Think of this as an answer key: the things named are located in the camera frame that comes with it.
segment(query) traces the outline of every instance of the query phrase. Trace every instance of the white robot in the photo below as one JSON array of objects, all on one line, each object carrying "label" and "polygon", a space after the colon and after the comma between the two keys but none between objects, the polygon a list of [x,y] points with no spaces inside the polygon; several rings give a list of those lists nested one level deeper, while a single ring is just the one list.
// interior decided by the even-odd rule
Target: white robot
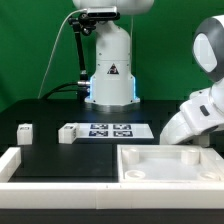
[{"label": "white robot", "polygon": [[[147,12],[154,0],[73,0],[85,16],[100,18]],[[120,112],[135,107],[140,99],[135,94],[135,78],[130,71],[131,43],[129,34],[113,21],[96,24],[96,71],[90,79],[89,107]]]},{"label": "white robot", "polygon": [[194,92],[180,106],[165,126],[160,144],[209,145],[209,133],[224,130],[224,16],[206,19],[198,27],[193,44],[193,55],[215,82],[211,88]]}]

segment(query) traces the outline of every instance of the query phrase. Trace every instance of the white plastic tray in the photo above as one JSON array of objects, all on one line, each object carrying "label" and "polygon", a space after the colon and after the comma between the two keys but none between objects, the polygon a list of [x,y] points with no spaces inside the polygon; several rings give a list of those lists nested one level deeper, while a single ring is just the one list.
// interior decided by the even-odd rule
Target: white plastic tray
[{"label": "white plastic tray", "polygon": [[219,182],[224,161],[198,146],[118,146],[120,182]]}]

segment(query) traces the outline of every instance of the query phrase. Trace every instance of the blue light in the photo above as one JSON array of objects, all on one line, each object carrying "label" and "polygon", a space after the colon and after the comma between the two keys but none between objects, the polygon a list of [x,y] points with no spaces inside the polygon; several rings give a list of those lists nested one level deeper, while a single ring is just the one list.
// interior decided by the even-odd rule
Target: blue light
[{"label": "blue light", "polygon": [[90,87],[89,87],[89,98],[90,99],[93,98],[92,88],[93,88],[93,77],[91,76],[91,78],[90,78]]},{"label": "blue light", "polygon": [[136,78],[134,77],[134,99],[136,99]]}]

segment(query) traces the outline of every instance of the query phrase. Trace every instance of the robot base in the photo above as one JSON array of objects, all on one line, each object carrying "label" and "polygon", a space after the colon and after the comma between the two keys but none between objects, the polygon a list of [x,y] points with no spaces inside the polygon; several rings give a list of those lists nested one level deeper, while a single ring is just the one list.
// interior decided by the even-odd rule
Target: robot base
[{"label": "robot base", "polygon": [[97,110],[101,112],[107,113],[121,113],[131,110],[137,110],[140,108],[140,100],[138,102],[134,102],[131,104],[127,104],[124,106],[120,105],[99,105],[91,102],[85,102],[85,106],[88,109]]}]

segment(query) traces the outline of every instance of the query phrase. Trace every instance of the black cable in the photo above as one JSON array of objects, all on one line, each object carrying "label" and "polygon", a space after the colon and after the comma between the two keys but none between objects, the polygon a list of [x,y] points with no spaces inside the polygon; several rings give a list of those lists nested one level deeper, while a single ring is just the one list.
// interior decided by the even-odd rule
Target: black cable
[{"label": "black cable", "polygon": [[46,93],[44,96],[41,97],[41,99],[46,100],[50,95],[52,95],[53,93],[59,91],[62,88],[65,88],[65,87],[68,87],[68,86],[77,86],[77,85],[78,85],[77,82],[70,82],[70,83],[62,84],[62,85],[52,89],[50,92]]}]

